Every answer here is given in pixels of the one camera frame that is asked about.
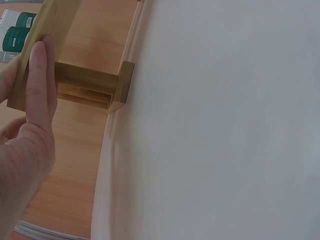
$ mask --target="wooden block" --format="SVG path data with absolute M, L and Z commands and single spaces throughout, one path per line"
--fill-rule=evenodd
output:
M 61 62 L 55 63 L 55 79 L 59 83 L 110 95 L 115 93 L 118 82 L 117 75 Z
M 105 94 L 98 91 L 92 91 L 89 89 L 84 89 L 76 86 L 71 86 L 64 83 L 59 83 L 58 92 L 60 94 L 66 94 L 75 96 L 82 99 L 93 100 L 101 103 L 110 104 L 111 95 Z
M 122 63 L 118 83 L 112 96 L 110 107 L 108 108 L 108 114 L 114 113 L 126 104 L 134 69 L 134 63 L 128 61 Z
M 13 91 L 8 99 L 8 107 L 25 110 L 29 72 L 27 65 L 33 45 L 44 35 L 52 35 L 58 60 L 81 2 L 82 0 L 45 0 L 24 44 Z

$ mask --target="skin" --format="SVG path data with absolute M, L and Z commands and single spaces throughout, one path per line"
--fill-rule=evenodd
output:
M 0 72 L 0 102 L 11 92 L 18 60 Z M 0 239 L 17 221 L 55 164 L 52 121 L 57 108 L 55 47 L 45 36 L 32 49 L 26 86 L 26 116 L 0 129 Z

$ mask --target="wooden board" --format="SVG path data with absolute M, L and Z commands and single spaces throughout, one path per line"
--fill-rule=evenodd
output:
M 108 108 L 108 114 L 113 114 L 116 110 L 123 107 L 128 98 L 131 79 L 134 73 L 135 64 L 124 61 L 119 72 L 118 82 L 111 99 L 111 105 Z
M 55 57 L 59 59 L 70 27 L 82 0 L 45 0 L 24 44 L 13 91 L 7 106 L 24 111 L 26 108 L 26 85 L 28 61 L 33 45 L 45 35 L 52 35 L 55 44 Z
M 1 4 L 0 14 L 4 9 L 37 13 L 40 7 L 31 3 Z M 59 61 L 117 75 L 136 7 L 135 0 L 82 0 Z M 21 115 L 0 105 L 0 125 Z M 58 101 L 53 120 L 56 165 L 23 220 L 57 232 L 90 237 L 106 120 L 105 109 Z

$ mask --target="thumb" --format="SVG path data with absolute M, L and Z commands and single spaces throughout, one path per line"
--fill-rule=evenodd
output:
M 5 69 L 0 71 L 0 103 L 8 99 L 16 80 L 19 56 L 15 57 Z
M 6 144 L 9 140 L 15 139 L 26 118 L 17 118 L 0 128 L 0 145 Z

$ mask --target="wood grain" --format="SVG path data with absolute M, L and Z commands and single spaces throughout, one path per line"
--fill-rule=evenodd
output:
M 40 4 L 1 4 L 4 9 L 37 13 Z M 82 0 L 59 61 L 118 74 L 135 0 Z M 0 69 L 6 64 L 0 63 Z M 24 113 L 0 105 L 0 125 Z M 57 232 L 89 238 L 107 111 L 58 101 L 53 120 L 56 165 L 26 210 L 23 220 Z
M 29 74 L 27 65 L 34 44 L 43 36 L 52 35 L 55 44 L 55 58 L 58 60 L 81 2 L 82 0 L 45 0 L 42 4 L 19 58 L 15 83 L 7 103 L 8 107 L 25 110 Z
M 118 82 L 114 91 L 114 95 L 111 99 L 111 105 L 108 109 L 108 114 L 114 113 L 116 110 L 126 104 L 134 69 L 134 63 L 128 61 L 124 61 L 122 63 Z
M 111 95 L 109 94 L 92 91 L 92 90 L 84 89 L 80 87 L 75 87 L 75 86 L 71 86 L 64 83 L 58 84 L 58 92 L 60 94 L 75 96 L 85 100 L 93 100 L 93 101 L 104 103 L 104 104 L 110 104 L 110 101 L 111 101 Z
M 118 76 L 61 62 L 55 63 L 57 82 L 104 94 L 116 91 Z
M 27 237 L 27 236 L 23 236 L 17 232 L 13 232 L 10 237 L 10 240 L 32 240 L 32 238 Z

